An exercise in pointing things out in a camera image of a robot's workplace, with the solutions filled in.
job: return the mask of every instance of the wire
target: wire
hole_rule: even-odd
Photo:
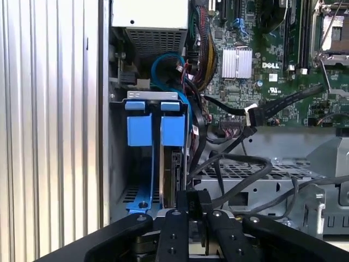
[[[228,202],[230,199],[235,197],[238,193],[240,193],[246,187],[248,187],[252,183],[256,182],[257,180],[261,179],[262,177],[268,175],[272,171],[273,165],[269,160],[266,160],[266,159],[260,158],[260,157],[251,157],[251,156],[243,156],[243,157],[249,158],[249,161],[247,161],[247,159],[245,159],[245,161],[240,161],[240,162],[263,165],[263,168],[261,170],[255,172],[254,174],[244,178],[242,181],[240,181],[239,184],[234,186],[232,189],[230,189],[223,196],[212,200],[212,207],[214,209],[223,205],[225,202]]]
[[[247,156],[247,150],[246,150],[244,141],[241,141],[241,146],[242,146],[242,150],[244,151],[245,156]]]
[[[321,123],[322,123],[324,120],[326,120],[326,119],[329,119],[329,118],[331,118],[331,117],[338,117],[338,116],[343,116],[343,117],[348,117],[348,118],[349,118],[349,114],[346,114],[346,113],[333,113],[333,114],[329,114],[329,115],[327,115],[327,116],[321,118],[321,119],[318,121],[317,126],[318,126],[319,124],[321,124]]]
[[[293,190],[294,190],[294,194],[293,194],[293,198],[291,200],[291,203],[288,205],[285,213],[282,216],[266,216],[270,219],[273,220],[280,220],[283,219],[285,217],[288,217],[289,214],[291,213],[292,209],[294,208],[294,205],[296,204],[297,198],[298,198],[298,193],[299,193],[299,183],[298,180],[295,177],[291,177],[291,181],[293,184]]]
[[[185,78],[185,82],[188,84],[188,86],[190,87],[190,89],[192,90],[192,92],[195,95],[198,107],[200,108],[200,110],[202,111],[202,101],[201,101],[201,96],[200,93],[197,89],[196,84],[194,84],[189,78]]]
[[[210,154],[210,157],[216,156],[217,154],[218,154],[217,151],[212,151]],[[214,171],[217,175],[217,180],[218,180],[218,185],[219,185],[220,191],[221,191],[222,195],[224,195],[225,194],[224,182],[223,182],[222,172],[220,169],[219,160],[217,160],[216,162],[213,163],[213,168],[214,168]]]
[[[229,114],[236,115],[236,116],[244,116],[245,115],[244,109],[234,109],[234,108],[231,108],[231,107],[219,102],[217,99],[214,99],[213,97],[209,97],[205,94],[202,96],[204,97],[204,99],[215,104],[216,106],[223,109],[224,111],[226,111]]]
[[[271,101],[271,102],[261,106],[261,108],[264,109],[265,119],[272,118],[278,112],[280,112],[284,108],[288,107],[289,105],[292,105],[292,104],[294,104],[298,101],[301,101],[302,99],[305,99],[307,97],[311,97],[311,96],[320,94],[323,91],[324,91],[323,85],[316,85],[316,86],[312,86],[310,88],[307,88],[305,90],[299,91],[297,93],[291,94],[287,97],[283,97],[283,98],[279,98],[277,100]]]
[[[309,184],[316,184],[318,186],[326,186],[329,184],[342,184],[342,183],[347,182],[347,181],[349,181],[349,176],[319,178],[319,179],[315,179],[315,180],[306,181],[306,182],[300,184],[299,190],[302,190],[304,187],[308,186]],[[252,209],[249,213],[259,213],[265,209],[269,209],[273,206],[276,206],[276,205],[282,203],[284,200],[286,200],[288,197],[290,197],[292,194],[294,194],[294,190],[295,190],[294,188],[290,189],[289,191],[282,194],[278,198],[276,198],[268,203],[265,203],[259,207]]]
[[[312,86],[310,88],[307,88],[305,90],[299,91],[297,93],[291,94],[287,97],[279,98],[273,101],[268,102],[265,105],[262,105],[260,108],[264,110],[264,119],[269,119],[275,116],[278,112],[283,110],[284,108],[288,107],[289,105],[292,105],[302,99],[305,99],[307,97],[314,96],[316,94],[320,94],[324,91],[323,85],[316,85]],[[214,99],[212,97],[203,95],[204,99],[208,100],[209,102],[215,104],[222,110],[226,111],[229,114],[236,115],[236,116],[245,116],[245,110],[244,109],[235,109],[231,108],[221,102],[219,102],[217,99]]]
[[[239,184],[237,184],[235,187],[230,189],[223,196],[212,200],[212,207],[213,208],[217,208],[217,207],[223,205],[225,202],[229,201],[229,199],[235,197],[238,193],[240,193],[242,190],[244,190],[247,186],[254,183],[258,179],[266,176],[268,173],[271,172],[271,170],[273,168],[273,165],[269,160],[266,160],[266,159],[261,158],[261,157],[239,156],[236,154],[221,153],[221,154],[217,154],[214,157],[211,157],[210,159],[205,161],[203,164],[198,166],[194,171],[192,171],[187,177],[188,183],[191,182],[191,180],[195,177],[195,175],[199,174],[202,170],[206,169],[212,163],[214,163],[220,159],[229,159],[229,160],[234,160],[234,161],[238,161],[238,162],[257,164],[257,165],[261,165],[263,167],[261,170],[255,172],[254,174],[252,174],[249,177],[242,180]]]
[[[183,94],[182,92],[180,92],[179,90],[176,90],[174,88],[171,88],[167,85],[165,85],[164,83],[162,83],[159,79],[158,79],[158,76],[157,76],[157,66],[159,64],[159,62],[165,58],[169,58],[169,57],[177,57],[180,61],[180,63],[184,66],[185,64],[185,61],[184,61],[184,58],[182,56],[180,56],[179,54],[177,53],[165,53],[161,56],[159,56],[155,61],[154,63],[152,64],[152,68],[151,68],[151,76],[152,76],[152,82],[153,84],[155,84],[159,89],[161,89],[162,91],[165,91],[165,92],[168,92],[168,91],[171,91],[171,92],[176,92],[178,93],[178,96],[179,98],[181,99],[181,101],[184,103],[184,104],[187,104],[188,105],[188,112],[189,112],[189,131],[191,131],[192,129],[192,110],[191,110],[191,105],[187,99],[187,97],[185,96],[185,94]]]
[[[194,33],[193,26],[196,25],[200,36],[199,69],[193,78],[199,91],[203,91],[211,82],[218,65],[218,55],[213,41],[209,24],[207,9],[203,5],[192,5],[194,18],[190,20],[191,33]]]
[[[189,172],[193,171],[198,162],[200,161],[201,155],[203,150],[206,147],[206,137],[207,137],[207,128],[206,128],[206,123],[205,120],[202,116],[201,110],[198,108],[198,105],[196,103],[192,103],[192,110],[194,113],[194,122],[196,122],[196,125],[198,127],[198,146],[197,149],[194,153],[194,156],[192,157],[190,166],[189,166]]]
[[[246,138],[254,135],[257,132],[257,129],[254,127],[245,127],[242,134],[230,145],[228,145],[222,153],[230,153],[233,151],[235,147],[237,147],[242,141],[244,141]]]

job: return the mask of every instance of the expansion slot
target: expansion slot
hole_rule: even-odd
[[[235,19],[241,18],[242,0],[235,0],[234,8],[235,8]]]
[[[230,0],[222,0],[222,8],[220,11],[220,21],[225,23],[228,20],[228,11],[230,9]]]

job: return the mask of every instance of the silver side panel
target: silver side panel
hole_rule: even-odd
[[[99,227],[97,10],[0,1],[0,262]]]

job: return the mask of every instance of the heatsink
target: heatsink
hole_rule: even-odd
[[[252,76],[252,50],[224,49],[221,77],[226,79],[248,79]]]

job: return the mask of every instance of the cable connector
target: cable connector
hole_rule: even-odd
[[[250,127],[260,127],[264,125],[264,110],[259,107],[248,109],[246,113],[246,125]]]

